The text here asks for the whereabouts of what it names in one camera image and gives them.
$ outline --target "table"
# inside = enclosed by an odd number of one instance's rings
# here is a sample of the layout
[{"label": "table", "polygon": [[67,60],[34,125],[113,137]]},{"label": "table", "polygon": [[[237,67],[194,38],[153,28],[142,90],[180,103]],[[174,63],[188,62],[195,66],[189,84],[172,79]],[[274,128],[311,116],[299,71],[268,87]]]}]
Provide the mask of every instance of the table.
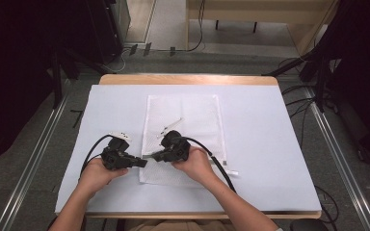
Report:
[{"label": "table", "polygon": [[[189,20],[198,19],[201,0],[186,3],[186,45]],[[335,15],[338,0],[205,0],[203,19],[287,23],[300,56]]]},{"label": "table", "polygon": [[[321,216],[320,203],[275,78],[157,74],[105,75],[99,86],[92,86],[55,212],[65,205],[88,150],[100,137],[119,129],[133,140],[127,152],[140,156],[147,96],[179,92],[214,93],[220,97],[227,165],[239,171],[239,176],[231,180],[242,197],[270,218]],[[114,107],[118,107],[115,112],[110,110]],[[94,153],[101,152],[105,145],[99,145]],[[132,168],[98,192],[89,203],[87,216],[227,218],[206,189],[141,184],[138,174],[138,169]]]}]

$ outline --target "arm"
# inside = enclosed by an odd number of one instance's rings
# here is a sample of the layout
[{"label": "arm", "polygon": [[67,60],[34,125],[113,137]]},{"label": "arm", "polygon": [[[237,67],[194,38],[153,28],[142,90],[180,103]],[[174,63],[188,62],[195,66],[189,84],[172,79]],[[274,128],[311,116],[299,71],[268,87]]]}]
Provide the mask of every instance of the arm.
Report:
[{"label": "arm", "polygon": [[186,162],[175,162],[172,165],[183,170],[189,177],[198,181],[210,191],[219,201],[229,216],[236,230],[269,230],[276,231],[278,227],[262,212],[254,208],[242,197],[232,191],[213,172],[206,153],[196,147],[191,147]]},{"label": "arm", "polygon": [[126,168],[114,171],[108,170],[100,159],[90,161],[83,171],[76,189],[49,230],[79,231],[89,200],[97,191],[108,185],[111,180],[124,175],[127,171]]}]

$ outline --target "cable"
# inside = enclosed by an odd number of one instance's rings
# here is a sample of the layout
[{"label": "cable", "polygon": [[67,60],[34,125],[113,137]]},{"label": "cable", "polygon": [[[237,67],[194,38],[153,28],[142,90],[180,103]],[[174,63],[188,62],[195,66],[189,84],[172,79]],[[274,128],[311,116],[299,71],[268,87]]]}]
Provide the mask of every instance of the cable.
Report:
[{"label": "cable", "polygon": [[230,189],[233,190],[235,193],[237,193],[236,190],[235,190],[235,188],[233,187],[232,182],[230,181],[229,176],[225,172],[224,168],[221,166],[221,164],[218,162],[218,159],[216,159],[216,157],[213,156],[212,152],[209,151],[209,149],[207,147],[205,147],[202,143],[200,143],[199,141],[196,141],[196,140],[194,140],[192,138],[177,137],[177,138],[172,138],[172,140],[187,140],[187,141],[192,141],[192,142],[196,143],[197,145],[199,145],[200,147],[202,147],[208,153],[208,155],[212,159],[213,163],[215,163],[215,165],[218,167],[219,171],[224,176],[224,178],[225,178],[227,184],[229,185]]},{"label": "cable", "polygon": [[[281,66],[281,64],[282,64],[282,63],[284,63],[284,62],[286,62],[286,61],[289,61],[289,60],[295,60],[295,59],[297,59],[297,58],[287,58],[287,59],[282,60],[282,61],[280,61],[280,63],[278,63],[277,68],[280,68],[280,66]],[[296,69],[296,71],[298,72],[298,74],[300,74],[300,71],[297,69],[297,67],[296,67],[296,66],[294,66],[294,68]]]},{"label": "cable", "polygon": [[103,220],[103,224],[101,225],[101,231],[104,231],[106,229],[107,219],[105,218]]},{"label": "cable", "polygon": [[300,139],[300,149],[303,149],[305,115],[307,114],[307,110],[309,106],[311,106],[311,103],[312,101],[309,102],[307,106],[305,106],[305,110],[304,110],[303,122],[302,122],[302,133],[301,133],[301,139]]},{"label": "cable", "polygon": [[297,115],[298,113],[300,113],[300,112],[304,111],[305,109],[302,109],[302,107],[306,106],[307,104],[308,104],[308,105],[309,105],[309,104],[311,104],[312,102],[314,102],[314,100],[315,100],[315,98],[312,98],[312,100],[310,100],[310,101],[308,101],[308,102],[303,103],[303,105],[302,105],[302,106],[300,106],[300,107],[296,110],[296,112],[295,112],[294,114],[290,115],[290,118],[292,118],[293,116]]},{"label": "cable", "polygon": [[87,156],[86,156],[86,159],[84,160],[84,163],[83,163],[83,165],[82,165],[82,169],[81,169],[81,171],[80,171],[80,176],[82,175],[82,173],[83,173],[83,171],[84,171],[84,169],[86,168],[86,166],[87,166],[87,164],[89,163],[89,158],[90,158],[90,156],[92,155],[92,152],[94,151],[94,149],[98,146],[98,144],[99,143],[101,143],[104,139],[106,139],[106,138],[112,138],[113,136],[111,136],[111,135],[105,135],[104,137],[102,137],[102,138],[100,138],[93,146],[92,146],[92,149],[89,151],[89,154],[87,154]]},{"label": "cable", "polygon": [[332,218],[331,218],[331,215],[330,215],[329,211],[327,211],[326,207],[324,207],[323,204],[320,203],[320,205],[321,205],[321,209],[324,211],[324,213],[326,214],[327,218],[329,220],[331,220],[331,222],[329,222],[329,223],[332,225],[333,230],[334,231],[337,231],[337,226],[335,225],[335,222],[332,221]]},{"label": "cable", "polygon": [[125,68],[125,59],[124,59],[123,55],[124,55],[124,53],[125,53],[125,52],[127,52],[127,51],[129,51],[129,50],[127,49],[127,50],[122,51],[122,53],[121,53],[121,55],[120,55],[120,57],[121,57],[121,59],[122,59],[122,68],[120,68],[120,69],[118,69],[118,70],[113,70],[112,68],[108,67],[108,66],[107,66],[107,65],[105,65],[105,64],[103,65],[103,67],[104,67],[104,68],[106,68],[106,69],[108,69],[108,70],[110,70],[110,71],[112,71],[112,72],[113,72],[113,74],[116,74],[117,72],[120,72],[120,71],[124,70],[124,68]]},{"label": "cable", "polygon": [[300,102],[302,102],[302,101],[308,101],[308,100],[312,100],[313,98],[304,98],[304,99],[298,99],[298,100],[295,100],[295,101],[293,101],[293,102],[290,102],[290,103],[286,103],[286,107],[287,106],[290,106],[290,105],[292,105],[292,104],[296,104],[296,103],[300,103]]},{"label": "cable", "polygon": [[[203,40],[202,23],[203,23],[203,15],[204,15],[204,12],[205,12],[205,0],[201,0],[200,6],[199,6],[199,14],[198,14],[198,24],[199,24],[199,30],[200,30],[200,38],[199,38],[198,44],[194,48],[192,48],[192,49],[188,49],[188,50],[175,50],[175,52],[191,52],[191,51],[196,50],[200,46],[200,44],[202,43],[202,40]],[[149,51],[171,52],[171,50],[160,50],[160,49],[149,49]]]},{"label": "cable", "polygon": [[309,88],[314,88],[314,86],[309,86],[309,85],[297,85],[297,86],[292,86],[292,87],[290,87],[290,88],[285,89],[284,91],[282,91],[282,92],[281,92],[281,95],[284,95],[284,94],[286,94],[286,93],[288,93],[288,92],[290,92],[290,91],[293,91],[293,90],[297,90],[297,89],[301,89],[301,88],[307,88],[307,87],[309,87]]},{"label": "cable", "polygon": [[332,200],[332,203],[334,204],[334,207],[335,207],[335,210],[336,210],[336,216],[335,216],[335,218],[332,218],[332,219],[330,219],[329,221],[326,221],[326,220],[321,220],[322,222],[324,222],[324,223],[332,223],[332,222],[336,222],[337,220],[338,220],[338,217],[339,217],[339,209],[338,209],[338,205],[337,205],[337,202],[334,200],[334,198],[328,193],[328,192],[326,192],[325,190],[323,190],[322,188],[320,188],[320,187],[318,187],[318,186],[316,186],[316,185],[314,185],[314,187],[317,189],[317,190],[319,190],[319,191],[321,191],[321,192],[323,192],[324,194],[326,194],[331,200]]}]

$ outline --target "white table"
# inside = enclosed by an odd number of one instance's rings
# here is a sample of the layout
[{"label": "white table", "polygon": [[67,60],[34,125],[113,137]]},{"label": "white table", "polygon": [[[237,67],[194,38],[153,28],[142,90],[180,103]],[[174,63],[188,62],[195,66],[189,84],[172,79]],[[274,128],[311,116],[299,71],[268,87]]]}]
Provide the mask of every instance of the white table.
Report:
[{"label": "white table", "polygon": [[[93,144],[111,131],[133,139],[126,150],[140,156],[146,99],[150,94],[219,96],[227,165],[237,192],[270,218],[318,218],[321,207],[278,83],[273,77],[219,75],[106,75],[92,86],[80,132],[59,191],[59,213]],[[93,154],[101,153],[102,142]],[[89,203],[95,218],[227,218],[206,189],[141,184],[139,171],[98,192]]]}]

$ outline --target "metal rail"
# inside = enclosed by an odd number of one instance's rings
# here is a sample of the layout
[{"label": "metal rail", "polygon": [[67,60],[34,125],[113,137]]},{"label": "metal rail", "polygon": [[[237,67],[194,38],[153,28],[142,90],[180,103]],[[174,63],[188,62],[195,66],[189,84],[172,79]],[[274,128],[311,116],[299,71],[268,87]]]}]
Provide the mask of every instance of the metal rail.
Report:
[{"label": "metal rail", "polygon": [[[306,88],[305,94],[307,97],[313,97],[314,91],[311,88]],[[347,188],[348,194],[353,201],[359,219],[361,220],[365,230],[369,231],[370,206],[368,204],[368,201],[366,200],[361,188],[359,187],[359,184],[344,157],[344,153],[342,152],[325,115],[319,111],[318,107],[315,104],[311,104],[311,110],[317,119],[318,125],[320,126],[324,138],[326,139],[331,156],[335,161],[335,165],[337,166],[344,185]]]},{"label": "metal rail", "polygon": [[46,150],[46,146],[48,145],[59,118],[62,115],[63,109],[65,108],[65,104],[70,92],[70,81],[68,79],[65,80],[64,87],[66,92],[65,96],[60,102],[58,109],[52,111],[50,118],[47,120],[46,125],[40,134],[35,149],[29,158],[28,164],[26,164],[26,167],[23,170],[16,187],[11,193],[5,210],[0,218],[0,230],[11,229],[16,214],[19,211],[26,193],[28,192],[29,186],[31,185],[35,173],[39,167],[40,160],[43,157],[44,151]]}]

